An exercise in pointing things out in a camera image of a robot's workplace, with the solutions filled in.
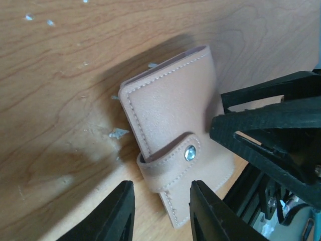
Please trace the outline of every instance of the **beige leather wallet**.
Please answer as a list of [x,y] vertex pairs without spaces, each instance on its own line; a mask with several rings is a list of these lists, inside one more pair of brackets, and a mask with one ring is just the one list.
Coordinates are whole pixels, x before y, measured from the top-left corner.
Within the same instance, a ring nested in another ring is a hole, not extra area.
[[179,228],[190,218],[191,182],[216,191],[234,169],[233,154],[208,134],[212,118],[223,113],[210,48],[188,50],[125,81],[119,99],[146,184]]

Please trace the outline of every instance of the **silver snap button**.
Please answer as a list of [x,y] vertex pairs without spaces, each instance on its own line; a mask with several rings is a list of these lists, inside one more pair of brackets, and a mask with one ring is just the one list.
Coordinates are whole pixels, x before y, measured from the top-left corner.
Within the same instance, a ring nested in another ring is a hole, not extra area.
[[188,146],[185,151],[185,159],[186,161],[191,161],[195,158],[196,148],[192,145]]

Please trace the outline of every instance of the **wallet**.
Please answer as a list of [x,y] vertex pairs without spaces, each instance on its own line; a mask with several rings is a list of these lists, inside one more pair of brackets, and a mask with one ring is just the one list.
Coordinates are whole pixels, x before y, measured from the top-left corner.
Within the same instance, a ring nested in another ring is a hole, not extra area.
[[158,193],[174,228],[190,218],[190,187],[213,191],[234,170],[233,153],[210,139],[214,116],[223,114],[209,46],[200,46],[123,82],[119,99],[141,153],[137,163]]

